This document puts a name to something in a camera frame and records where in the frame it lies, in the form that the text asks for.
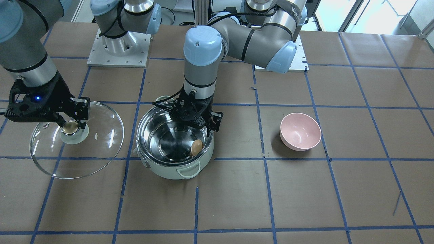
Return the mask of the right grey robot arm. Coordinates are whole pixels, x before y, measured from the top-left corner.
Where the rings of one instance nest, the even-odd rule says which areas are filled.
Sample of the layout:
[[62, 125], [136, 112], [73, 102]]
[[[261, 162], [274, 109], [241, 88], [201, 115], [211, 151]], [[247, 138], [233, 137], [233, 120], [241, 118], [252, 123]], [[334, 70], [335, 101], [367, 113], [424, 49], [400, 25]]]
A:
[[[15, 79], [9, 105], [1, 110], [17, 123], [55, 122], [65, 129], [72, 118], [85, 129], [91, 101], [75, 97], [60, 75], [40, 39], [64, 16], [70, 0], [2, 0], [1, 66]], [[153, 0], [92, 0], [90, 9], [99, 25], [100, 37], [110, 43], [126, 40], [127, 34], [156, 34], [161, 25], [161, 6]]]

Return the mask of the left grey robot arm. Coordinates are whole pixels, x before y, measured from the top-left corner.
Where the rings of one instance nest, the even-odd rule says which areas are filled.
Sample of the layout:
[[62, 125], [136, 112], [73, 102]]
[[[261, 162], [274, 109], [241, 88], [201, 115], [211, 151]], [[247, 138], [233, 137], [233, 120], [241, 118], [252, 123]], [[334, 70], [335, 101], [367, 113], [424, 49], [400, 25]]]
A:
[[226, 57], [280, 74], [288, 72], [295, 40], [308, 15], [305, 0], [245, 0], [244, 13], [220, 12], [185, 36], [184, 82], [169, 98], [153, 102], [177, 122], [219, 131], [222, 112], [212, 110], [217, 73]]

